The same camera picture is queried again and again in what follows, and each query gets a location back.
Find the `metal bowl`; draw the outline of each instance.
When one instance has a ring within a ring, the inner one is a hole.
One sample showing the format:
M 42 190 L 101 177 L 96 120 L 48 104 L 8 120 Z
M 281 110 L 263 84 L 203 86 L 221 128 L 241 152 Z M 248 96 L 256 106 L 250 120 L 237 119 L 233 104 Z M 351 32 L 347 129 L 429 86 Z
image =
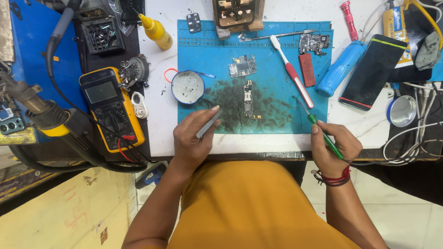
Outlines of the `metal bowl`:
M 397 126 L 404 127 L 410 124 L 417 114 L 415 99 L 408 95 L 403 95 L 389 104 L 387 117 L 388 121 Z

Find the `mustard yellow shirt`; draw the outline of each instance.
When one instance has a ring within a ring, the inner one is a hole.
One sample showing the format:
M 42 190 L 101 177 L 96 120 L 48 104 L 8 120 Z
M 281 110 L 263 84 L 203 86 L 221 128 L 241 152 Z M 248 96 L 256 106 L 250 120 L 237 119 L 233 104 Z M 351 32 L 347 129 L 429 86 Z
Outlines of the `mustard yellow shirt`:
M 206 164 L 181 205 L 169 249 L 359 248 L 315 213 L 285 168 L 269 161 Z

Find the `red handle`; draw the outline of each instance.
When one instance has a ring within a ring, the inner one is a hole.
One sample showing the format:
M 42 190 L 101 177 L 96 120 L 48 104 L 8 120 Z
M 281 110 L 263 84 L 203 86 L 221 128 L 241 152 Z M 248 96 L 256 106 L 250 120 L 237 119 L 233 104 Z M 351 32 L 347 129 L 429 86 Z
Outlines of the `red handle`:
M 304 88 L 302 82 L 300 81 L 299 75 L 295 71 L 294 67 L 289 62 L 286 63 L 286 71 L 288 72 L 292 81 L 295 83 L 295 85 L 299 89 L 299 92 L 302 95 L 303 100 L 305 101 L 306 105 L 309 108 L 313 108 L 314 103 L 312 102 L 311 97 L 309 96 L 309 94 L 307 93 L 306 89 Z

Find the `white floor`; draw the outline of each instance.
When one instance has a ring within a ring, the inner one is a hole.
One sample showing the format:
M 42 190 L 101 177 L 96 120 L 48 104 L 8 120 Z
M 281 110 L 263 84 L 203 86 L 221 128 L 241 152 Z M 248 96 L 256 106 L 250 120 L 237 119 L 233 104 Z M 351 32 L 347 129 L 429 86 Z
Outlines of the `white floor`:
M 317 214 L 326 220 L 325 186 L 314 179 L 313 169 L 317 169 L 315 163 L 308 162 L 302 189 Z M 443 206 L 403 193 L 355 168 L 351 168 L 351 179 L 366 212 L 391 249 L 443 248 Z M 137 190 L 139 209 L 154 188 L 151 184 Z

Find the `yellow rubber band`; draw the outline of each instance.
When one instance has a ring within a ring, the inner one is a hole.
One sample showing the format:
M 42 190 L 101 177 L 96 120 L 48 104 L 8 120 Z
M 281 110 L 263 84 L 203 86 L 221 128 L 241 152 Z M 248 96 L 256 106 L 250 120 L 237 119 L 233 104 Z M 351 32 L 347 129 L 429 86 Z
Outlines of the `yellow rubber band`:
M 379 40 L 379 39 L 371 38 L 370 41 L 375 41 L 375 42 L 379 42 L 379 43 L 383 43 L 383 44 L 388 44 L 388 45 L 391 45 L 391 46 L 394 46 L 394 47 L 403 48 L 405 50 L 407 49 L 407 47 L 396 45 L 396 44 L 393 44 L 393 43 L 388 43 L 388 42 L 385 42 L 385 41 L 382 41 L 382 40 Z

